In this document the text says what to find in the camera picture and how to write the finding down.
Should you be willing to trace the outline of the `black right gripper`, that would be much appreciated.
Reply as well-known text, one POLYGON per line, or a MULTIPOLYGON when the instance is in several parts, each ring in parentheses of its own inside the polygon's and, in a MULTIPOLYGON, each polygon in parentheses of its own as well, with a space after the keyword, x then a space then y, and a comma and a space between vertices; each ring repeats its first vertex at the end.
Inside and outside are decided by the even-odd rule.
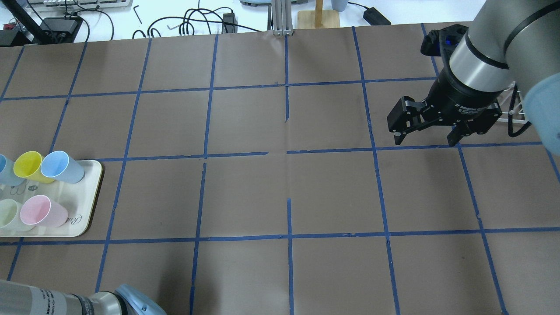
POLYGON ((428 96, 420 102, 402 96, 387 116, 388 131, 395 145, 405 137, 432 126, 453 127, 447 135, 454 147, 471 134, 485 134, 498 120, 501 109, 497 97, 501 91, 486 92, 470 88, 444 69, 432 84, 428 96))

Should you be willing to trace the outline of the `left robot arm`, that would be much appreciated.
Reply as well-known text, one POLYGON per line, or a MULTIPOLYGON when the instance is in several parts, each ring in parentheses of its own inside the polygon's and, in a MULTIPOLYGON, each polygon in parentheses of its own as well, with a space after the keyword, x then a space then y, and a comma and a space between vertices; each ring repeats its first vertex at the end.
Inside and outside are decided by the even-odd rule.
POLYGON ((134 287, 122 284, 116 291, 86 297, 56 290, 0 282, 3 315, 165 315, 166 311, 134 287))

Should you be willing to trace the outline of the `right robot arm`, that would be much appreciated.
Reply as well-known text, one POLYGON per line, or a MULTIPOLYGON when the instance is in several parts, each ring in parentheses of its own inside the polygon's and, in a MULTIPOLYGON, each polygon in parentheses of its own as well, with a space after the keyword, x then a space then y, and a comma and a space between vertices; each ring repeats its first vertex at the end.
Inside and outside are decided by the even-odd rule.
POLYGON ((545 148, 559 154, 559 7, 557 0, 487 0, 470 26, 432 30, 421 53, 444 68, 426 98, 401 97, 387 116, 400 145, 414 132, 450 126, 449 146, 485 134, 501 116, 498 96, 512 83, 545 148))

